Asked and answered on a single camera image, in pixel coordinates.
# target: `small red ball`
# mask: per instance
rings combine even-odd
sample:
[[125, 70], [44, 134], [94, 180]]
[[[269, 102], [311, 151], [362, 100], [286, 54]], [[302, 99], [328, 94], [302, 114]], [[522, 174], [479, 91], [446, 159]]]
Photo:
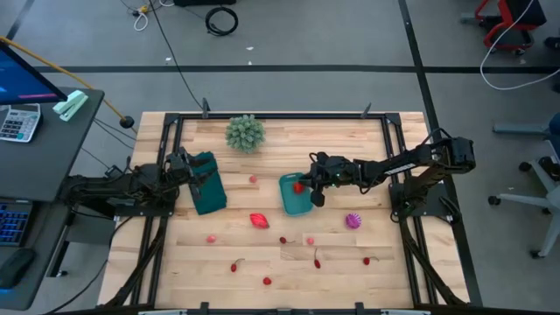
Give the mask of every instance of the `small red ball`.
[[303, 193], [305, 186], [299, 184], [298, 182], [294, 183], [294, 193], [300, 194]]

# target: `monitor screen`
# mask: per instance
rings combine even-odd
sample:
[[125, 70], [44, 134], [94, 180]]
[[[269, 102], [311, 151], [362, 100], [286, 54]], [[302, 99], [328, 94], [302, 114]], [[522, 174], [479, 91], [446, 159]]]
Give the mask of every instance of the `monitor screen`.
[[0, 105], [60, 102], [66, 98], [25, 60], [0, 43]]

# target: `purple toy ball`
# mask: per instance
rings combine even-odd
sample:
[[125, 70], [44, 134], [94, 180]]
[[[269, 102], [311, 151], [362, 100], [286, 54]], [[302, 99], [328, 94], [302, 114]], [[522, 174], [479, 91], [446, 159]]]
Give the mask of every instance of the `purple toy ball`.
[[361, 217], [357, 213], [350, 213], [346, 216], [346, 226], [351, 229], [359, 228], [361, 225]]

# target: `wooden table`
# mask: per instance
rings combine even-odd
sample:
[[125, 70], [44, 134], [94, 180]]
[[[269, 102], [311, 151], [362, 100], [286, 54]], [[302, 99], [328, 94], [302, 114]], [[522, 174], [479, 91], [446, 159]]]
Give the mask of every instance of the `wooden table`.
[[[400, 115], [407, 147], [413, 148], [427, 136], [424, 116]], [[156, 161], [164, 116], [163, 112], [143, 114], [133, 165]], [[216, 156], [227, 208], [199, 216], [188, 188], [181, 187], [167, 228], [156, 307], [199, 308], [200, 302], [222, 309], [350, 309], [355, 302], [363, 302], [366, 308], [411, 307], [401, 234], [389, 219], [389, 180], [366, 195], [360, 195], [355, 186], [326, 190], [325, 206], [299, 218], [284, 214], [278, 188], [282, 175], [308, 172], [310, 152], [325, 151], [349, 159], [387, 158], [381, 124], [357, 119], [262, 122], [266, 143], [251, 155], [227, 146], [228, 120], [188, 120], [184, 124], [181, 145], [193, 155], [212, 151]], [[173, 134], [171, 131], [168, 151]], [[258, 177], [256, 184], [249, 183], [251, 175]], [[253, 228], [251, 213], [266, 215], [270, 228]], [[359, 229], [345, 227], [344, 218], [349, 213], [361, 216]], [[455, 294], [467, 301], [450, 226], [431, 217], [422, 221], [434, 268]], [[136, 266], [143, 228], [144, 218], [134, 218], [115, 236], [99, 303], [112, 298]], [[217, 242], [208, 244], [209, 235], [216, 235]], [[281, 236], [294, 242], [283, 245]], [[314, 238], [314, 246], [306, 244], [308, 237]], [[321, 269], [313, 265], [315, 248]], [[362, 262], [366, 256], [380, 261], [372, 260], [366, 266]], [[232, 273], [230, 265], [239, 258], [245, 260]], [[419, 266], [416, 273], [426, 302]], [[149, 274], [144, 277], [141, 302], [147, 296]], [[269, 277], [272, 285], [263, 285], [264, 277]]]

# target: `white cable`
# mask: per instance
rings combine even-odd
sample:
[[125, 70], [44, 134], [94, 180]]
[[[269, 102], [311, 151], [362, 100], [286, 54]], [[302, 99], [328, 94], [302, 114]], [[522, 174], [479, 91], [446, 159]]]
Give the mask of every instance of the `white cable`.
[[162, 1], [162, 0], [159, 0], [159, 4], [161, 4], [162, 6], [167, 6], [167, 7], [175, 5], [175, 3], [164, 4], [164, 1]]
[[488, 86], [490, 86], [491, 88], [495, 88], [495, 89], [500, 90], [500, 91], [511, 91], [511, 90], [515, 90], [515, 89], [517, 89], [517, 88], [523, 88], [523, 87], [526, 87], [526, 86], [529, 86], [529, 85], [532, 85], [532, 84], [536, 84], [536, 83], [538, 83], [538, 82], [542, 82], [542, 81], [548, 80], [548, 79], [552, 78], [553, 76], [555, 76], [555, 75], [557, 75], [557, 74], [560, 73], [560, 68], [558, 68], [558, 70], [556, 70], [554, 73], [549, 74], [549, 75], [547, 75], [547, 76], [545, 76], [544, 78], [541, 78], [541, 79], [539, 79], [539, 80], [534, 80], [534, 81], [532, 81], [532, 82], [523, 83], [523, 84], [518, 85], [518, 86], [516, 86], [516, 87], [496, 87], [495, 85], [493, 85], [492, 83], [490, 83], [490, 82], [488, 81], [487, 77], [484, 75], [484, 71], [482, 70], [482, 67], [483, 67], [484, 64], [487, 62], [488, 56], [490, 55], [490, 53], [492, 52], [492, 50], [496, 47], [496, 44], [498, 44], [498, 42], [500, 42], [500, 39], [501, 39], [504, 35], [506, 35], [506, 33], [507, 33], [509, 30], [511, 30], [519, 21], [521, 21], [521, 19], [525, 16], [525, 14], [527, 13], [527, 11], [529, 11], [529, 8], [531, 7], [531, 5], [533, 4], [534, 1], [535, 1], [535, 0], [531, 0], [531, 2], [528, 4], [528, 6], [527, 6], [527, 8], [525, 9], [525, 11], [519, 16], [519, 18], [517, 18], [517, 20], [516, 20], [513, 24], [511, 24], [511, 26], [509, 26], [509, 27], [506, 29], [506, 31], [504, 31], [504, 32], [498, 37], [498, 39], [496, 39], [496, 40], [493, 42], [492, 47], [490, 47], [490, 49], [489, 49], [488, 52], [486, 53], [486, 57], [484, 57], [484, 59], [482, 60], [482, 63], [480, 64], [480, 75], [482, 75], [482, 79], [484, 79], [484, 82], [486, 82], [486, 84], [487, 84]]
[[[148, 27], [148, 17], [146, 17], [146, 15], [143, 14], [142, 12], [140, 12], [140, 11], [139, 11], [138, 13], [139, 13], [140, 15], [136, 18], [136, 22], [134, 22], [134, 29], [135, 29], [136, 31], [138, 31], [138, 32], [141, 32], [141, 31], [143, 31], [146, 27]], [[141, 18], [145, 18], [145, 19], [146, 19], [146, 24], [145, 24], [143, 27], [138, 28], [138, 21], [140, 21]]]

